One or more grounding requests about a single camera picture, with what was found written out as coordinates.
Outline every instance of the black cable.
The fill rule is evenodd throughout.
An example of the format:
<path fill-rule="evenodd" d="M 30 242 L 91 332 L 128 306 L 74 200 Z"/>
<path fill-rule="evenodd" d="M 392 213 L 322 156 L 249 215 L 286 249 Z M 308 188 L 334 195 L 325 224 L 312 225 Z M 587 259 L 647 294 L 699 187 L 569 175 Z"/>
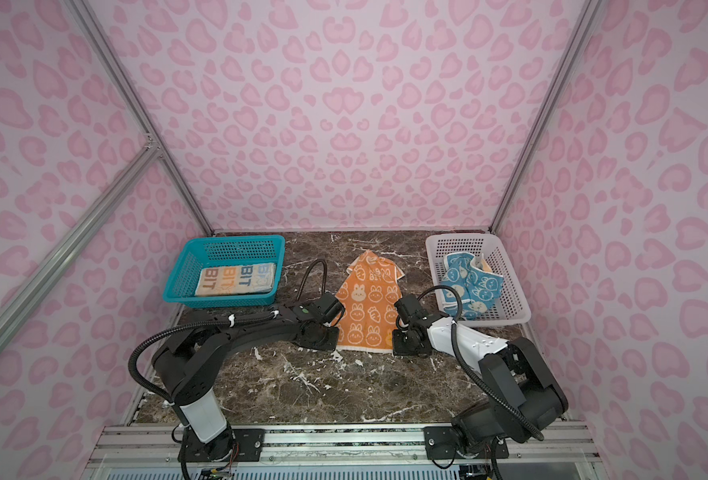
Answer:
<path fill-rule="evenodd" d="M 458 311 L 455 312 L 455 315 L 453 316 L 452 320 L 452 326 L 450 327 L 450 341 L 452 343 L 453 355 L 455 355 L 455 359 L 458 360 L 458 364 L 461 366 L 461 370 L 463 370 L 464 373 L 468 376 L 468 378 L 472 379 L 472 381 L 477 384 L 477 386 L 482 389 L 484 393 L 487 394 L 488 398 L 505 408 L 507 412 L 511 413 L 512 416 L 517 420 L 517 422 L 519 422 L 522 427 L 524 427 L 528 432 L 530 432 L 530 435 L 532 435 L 539 441 L 543 441 L 544 434 L 541 433 L 540 430 L 538 430 L 538 427 L 533 425 L 530 420 L 528 420 L 524 415 L 522 415 L 522 412 L 520 412 L 518 408 L 514 408 L 511 403 L 499 397 L 498 394 L 493 391 L 493 389 L 490 388 L 490 386 L 485 383 L 484 380 L 482 380 L 482 378 L 477 375 L 477 373 L 463 359 L 463 355 L 461 355 L 461 351 L 458 348 L 458 319 L 461 318 L 461 312 L 463 308 L 461 296 L 458 294 L 458 292 L 456 292 L 453 288 L 449 286 L 434 285 L 433 287 L 426 290 L 424 293 L 421 293 L 421 295 L 418 296 L 418 299 L 420 300 L 427 293 L 433 292 L 434 290 L 449 290 L 452 292 L 453 295 L 455 295 L 455 302 L 458 306 Z"/>
<path fill-rule="evenodd" d="M 434 458 L 432 458 L 432 463 L 440 470 L 447 470 L 448 468 L 450 468 L 452 466 L 452 464 L 455 463 L 455 450 L 453 450 L 453 452 L 452 452 L 452 460 L 450 460 L 449 464 L 447 464 L 445 466 L 441 466 L 437 463 L 437 461 Z"/>
<path fill-rule="evenodd" d="M 190 426 L 184 428 L 184 439 L 180 444 L 180 473 L 184 476 L 184 480 L 191 480 L 191 476 L 189 475 L 189 469 L 186 466 L 186 444 L 189 442 L 190 433 Z"/>
<path fill-rule="evenodd" d="M 341 303 L 341 314 L 338 315 L 338 318 L 336 319 L 335 323 L 330 323 L 330 326 L 337 326 L 341 320 L 343 320 L 343 316 L 346 314 L 346 307 Z"/>
<path fill-rule="evenodd" d="M 179 440 L 175 437 L 175 430 L 176 429 L 177 429 L 177 427 L 173 427 L 173 429 L 170 431 L 170 438 L 173 439 L 173 442 L 176 442 L 177 444 L 180 445 L 181 443 L 183 443 L 183 440 Z"/>
<path fill-rule="evenodd" d="M 272 320 L 273 318 L 273 312 L 268 312 L 266 315 L 257 318 L 246 318 L 246 316 L 234 317 L 234 326 L 265 322 L 267 320 Z M 232 326 L 232 321 L 206 320 L 203 322 L 192 322 L 187 323 L 186 325 L 174 326 L 173 328 L 163 330 L 155 335 L 150 336 L 146 340 L 142 341 L 140 345 L 135 347 L 135 350 L 133 350 L 133 352 L 130 354 L 130 358 L 128 359 L 128 371 L 130 372 L 130 377 L 135 380 L 138 385 L 147 389 L 149 392 L 156 393 L 158 396 L 162 397 L 162 399 L 166 400 L 170 404 L 174 403 L 173 397 L 165 389 L 153 384 L 152 382 L 144 378 L 144 376 L 141 375 L 140 372 L 138 372 L 138 359 L 140 358 L 140 354 L 156 342 L 162 340 L 163 338 L 167 338 L 168 336 L 173 335 L 174 333 L 183 332 L 184 330 L 206 328 L 208 326 Z"/>
<path fill-rule="evenodd" d="M 314 266 L 318 264 L 322 264 L 322 293 L 325 293 L 325 285 L 327 284 L 327 262 L 323 258 L 318 258 L 311 262 L 309 268 L 306 269 L 306 273 L 303 274 L 303 280 L 301 280 L 301 284 L 298 287 L 298 295 L 296 295 L 296 302 L 299 302 L 301 300 L 301 295 L 303 294 L 303 287 L 306 286 L 306 281 L 309 279 L 309 274 L 311 273 L 312 268 L 314 268 Z"/>
<path fill-rule="evenodd" d="M 490 455 L 490 465 L 493 468 L 493 474 L 495 475 L 495 480 L 503 480 L 503 475 L 501 475 L 501 470 L 498 469 L 498 459 L 495 457 L 495 450 L 497 446 L 493 445 Z"/>

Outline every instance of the robotic arm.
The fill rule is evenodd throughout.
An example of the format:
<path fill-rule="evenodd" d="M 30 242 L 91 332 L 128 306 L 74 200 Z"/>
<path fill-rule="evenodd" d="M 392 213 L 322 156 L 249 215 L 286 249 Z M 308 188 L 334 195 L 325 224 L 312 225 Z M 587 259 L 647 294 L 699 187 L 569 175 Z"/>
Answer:
<path fill-rule="evenodd" d="M 427 356 L 434 349 L 454 355 L 491 401 L 459 413 L 450 428 L 425 428 L 430 440 L 426 442 L 427 456 L 452 462 L 457 453 L 467 458 L 486 455 L 495 460 L 496 456 L 508 456 L 505 438 L 518 443 L 530 437 L 543 440 L 541 430 L 567 411 L 568 400 L 535 345 L 523 337 L 507 341 L 488 336 L 457 324 L 457 318 L 427 312 L 420 299 L 439 288 L 455 293 L 435 286 L 417 298 L 407 295 L 394 304 L 398 313 L 397 329 L 392 334 L 394 353 Z M 456 299 L 460 312 L 457 294 Z M 473 366 L 465 359 L 474 359 Z"/>
<path fill-rule="evenodd" d="M 494 338 L 461 326 L 444 313 L 427 312 L 420 299 L 437 288 L 441 287 L 419 297 L 406 295 L 394 304 L 398 312 L 397 329 L 392 334 L 394 354 L 428 356 L 439 350 L 454 355 L 491 401 L 467 408 L 452 420 L 451 427 L 425 428 L 427 456 L 451 462 L 456 455 L 502 458 L 507 455 L 505 438 L 516 442 L 532 436 L 542 439 L 541 429 L 560 417 L 568 402 L 532 342 Z M 258 459 L 240 452 L 242 441 L 213 393 L 224 361 L 236 352 L 280 340 L 332 351 L 339 335 L 332 322 L 342 314 L 343 305 L 325 292 L 315 302 L 276 306 L 271 312 L 250 316 L 214 316 L 200 311 L 195 313 L 196 321 L 160 332 L 138 345 L 128 362 L 130 375 L 162 396 L 186 427 L 179 454 L 185 478 L 186 461 L 235 458 L 235 451 L 237 461 Z M 164 385 L 160 388 L 143 378 L 136 364 L 148 346 L 164 338 L 167 340 L 152 358 Z M 474 360 L 473 364 L 464 359 Z"/>

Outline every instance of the white arm segment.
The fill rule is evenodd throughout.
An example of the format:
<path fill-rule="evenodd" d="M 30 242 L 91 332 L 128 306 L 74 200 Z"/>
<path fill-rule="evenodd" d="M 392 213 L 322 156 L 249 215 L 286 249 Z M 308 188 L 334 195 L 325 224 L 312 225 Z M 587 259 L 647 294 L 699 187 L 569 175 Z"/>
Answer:
<path fill-rule="evenodd" d="M 202 443 L 208 443 L 229 426 L 213 389 L 194 403 L 182 405 L 180 409 Z"/>
<path fill-rule="evenodd" d="M 428 328 L 428 339 L 434 350 L 453 355 L 450 341 L 452 318 L 437 320 Z M 467 326 L 458 324 L 458 349 L 471 368 L 479 372 L 479 360 L 488 353 L 500 352 L 507 346 L 507 340 L 485 335 Z"/>

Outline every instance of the pink leopard print wall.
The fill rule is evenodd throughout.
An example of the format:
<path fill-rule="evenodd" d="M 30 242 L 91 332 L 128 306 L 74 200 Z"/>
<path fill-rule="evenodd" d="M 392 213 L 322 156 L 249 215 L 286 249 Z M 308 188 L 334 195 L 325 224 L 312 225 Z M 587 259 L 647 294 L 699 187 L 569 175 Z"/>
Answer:
<path fill-rule="evenodd" d="M 58 0 L 0 1 L 0 307 L 143 142 Z"/>
<path fill-rule="evenodd" d="M 200 235 L 152 165 L 0 355 L 0 479 L 78 478 L 131 407 L 130 352 L 170 324 L 167 274 Z"/>
<path fill-rule="evenodd" d="M 95 0 L 218 229 L 487 226 L 582 2 Z"/>
<path fill-rule="evenodd" d="M 708 478 L 708 1 L 614 0 L 504 227 L 612 478 Z"/>

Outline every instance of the towel on table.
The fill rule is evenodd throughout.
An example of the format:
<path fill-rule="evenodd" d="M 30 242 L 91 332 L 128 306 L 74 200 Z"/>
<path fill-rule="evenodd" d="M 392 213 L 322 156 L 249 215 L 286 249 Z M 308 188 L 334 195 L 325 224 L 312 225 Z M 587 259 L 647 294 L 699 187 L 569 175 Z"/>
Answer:
<path fill-rule="evenodd" d="M 336 293 L 346 314 L 338 327 L 340 350 L 389 353 L 397 311 L 402 298 L 397 280 L 405 274 L 394 262 L 365 251 L 346 268 L 349 277 Z"/>

